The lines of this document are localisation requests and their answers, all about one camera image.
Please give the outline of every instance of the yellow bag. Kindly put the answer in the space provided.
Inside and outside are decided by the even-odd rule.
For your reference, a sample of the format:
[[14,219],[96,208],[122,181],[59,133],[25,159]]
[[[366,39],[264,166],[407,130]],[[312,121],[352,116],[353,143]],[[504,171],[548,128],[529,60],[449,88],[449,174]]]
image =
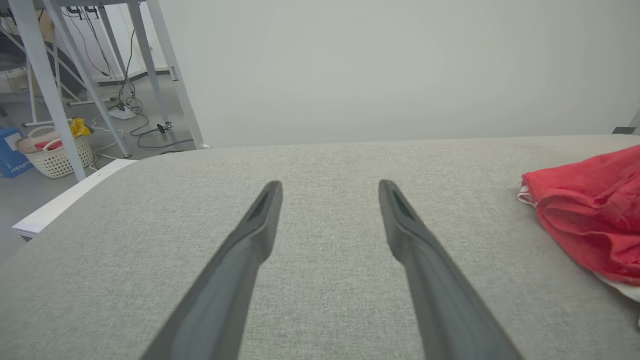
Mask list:
[[79,117],[73,118],[71,120],[71,126],[69,126],[71,130],[71,135],[76,136],[89,136],[91,135],[91,131],[89,128],[84,126],[84,119],[80,119]]

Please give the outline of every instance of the red towel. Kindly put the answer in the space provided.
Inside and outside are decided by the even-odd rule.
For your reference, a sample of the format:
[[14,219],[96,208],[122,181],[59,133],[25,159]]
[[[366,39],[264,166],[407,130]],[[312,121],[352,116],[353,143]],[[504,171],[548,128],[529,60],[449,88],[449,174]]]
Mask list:
[[640,145],[522,176],[542,226],[578,264],[640,286]]

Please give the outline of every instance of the white wall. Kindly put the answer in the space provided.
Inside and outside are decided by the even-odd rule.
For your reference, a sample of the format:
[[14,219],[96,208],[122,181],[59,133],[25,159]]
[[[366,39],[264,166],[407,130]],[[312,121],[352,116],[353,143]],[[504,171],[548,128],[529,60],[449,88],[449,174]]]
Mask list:
[[160,2],[215,146],[611,133],[637,0]]

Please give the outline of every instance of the gray sofa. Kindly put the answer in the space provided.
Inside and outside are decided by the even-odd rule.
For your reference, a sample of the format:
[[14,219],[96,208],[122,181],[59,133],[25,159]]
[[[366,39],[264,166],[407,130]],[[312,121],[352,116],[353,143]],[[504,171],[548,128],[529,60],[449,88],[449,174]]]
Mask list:
[[244,147],[101,182],[0,268],[0,359],[137,359],[270,180],[284,201],[241,359],[425,358],[378,181],[394,180],[527,359],[639,359],[640,304],[577,266],[520,175],[640,144],[558,136]]

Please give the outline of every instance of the metal table frame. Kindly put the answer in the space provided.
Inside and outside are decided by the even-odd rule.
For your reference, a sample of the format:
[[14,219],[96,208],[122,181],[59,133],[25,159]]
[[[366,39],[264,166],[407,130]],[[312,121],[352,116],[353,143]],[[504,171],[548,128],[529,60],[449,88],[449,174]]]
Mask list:
[[[56,30],[60,32],[60,37],[69,50],[69,55],[75,63],[81,79],[75,77],[75,74],[72,71],[69,71],[68,69],[67,70],[75,77],[78,82],[80,82],[80,84],[84,86],[84,88],[90,94],[91,98],[96,100],[95,104],[98,107],[102,118],[104,118],[107,127],[116,139],[116,143],[122,151],[123,156],[125,158],[128,158],[131,156],[131,153],[129,152],[126,144],[124,144],[122,138],[118,136],[116,129],[113,127],[113,122],[111,117],[109,116],[109,112],[106,106],[102,101],[98,100],[100,99],[100,97],[98,95],[97,85],[91,79],[88,67],[82,60],[79,49],[77,48],[76,43],[73,41],[71,32],[69,31],[67,23],[64,21],[60,11],[60,8],[62,6],[98,6],[100,17],[102,18],[105,30],[107,32],[107,37],[111,42],[111,46],[115,52],[118,66],[120,67],[123,76],[126,76],[127,74],[125,64],[122,61],[122,55],[120,54],[119,48],[115,42],[113,30],[111,29],[111,23],[109,22],[109,17],[107,16],[107,13],[103,7],[104,5],[108,4],[121,3],[126,3],[128,5],[133,27],[136,32],[136,38],[138,39],[138,43],[140,45],[140,51],[142,53],[145,68],[149,76],[149,81],[151,82],[151,86],[156,97],[158,109],[162,115],[164,122],[166,124],[170,124],[168,112],[160,93],[160,86],[156,76],[156,66],[154,65],[153,58],[151,57],[151,51],[147,41],[147,34],[145,32],[138,0],[0,0],[0,6],[9,5],[12,9],[13,16],[16,20],[16,25],[18,27],[18,30],[20,31],[20,35],[24,43],[23,49],[25,50],[25,52],[27,53],[27,57],[31,61],[33,73],[36,77],[36,80],[38,81],[38,84],[40,85],[42,95],[49,109],[49,113],[51,114],[51,118],[53,119],[53,123],[58,129],[63,145],[67,149],[69,162],[71,163],[71,166],[76,173],[76,179],[78,181],[82,181],[86,177],[86,174],[84,172],[80,157],[76,151],[73,136],[71,135],[71,132],[68,128],[67,117],[65,115],[62,102],[60,101],[59,89],[56,86],[56,79],[54,78],[54,74],[52,73],[51,67],[48,62],[47,51],[52,51],[44,44],[44,41],[42,40],[42,34],[40,34],[40,28],[38,27],[38,21],[36,18],[36,8],[45,8],[49,12]],[[197,149],[207,149],[209,147],[204,144],[204,141],[202,140],[200,128],[198,127],[198,124],[195,120],[195,114],[193,113],[191,103],[189,102],[189,99],[187,97],[186,88],[184,86],[184,82],[182,81],[180,70],[177,66],[175,53],[173,52],[173,48],[171,47],[169,34],[166,30],[166,26],[164,25],[164,18],[160,10],[160,5],[156,0],[149,1],[147,2],[147,4],[154,21],[154,27],[157,31],[163,54],[165,55],[167,64],[171,69],[170,71],[172,73],[172,78],[176,84],[176,92],[178,94],[180,105],[182,106],[184,112],[184,118],[188,123],[189,130],[191,131],[191,136],[194,139]],[[66,67],[63,62],[57,61],[56,63],[58,62],[60,63],[60,65]]]

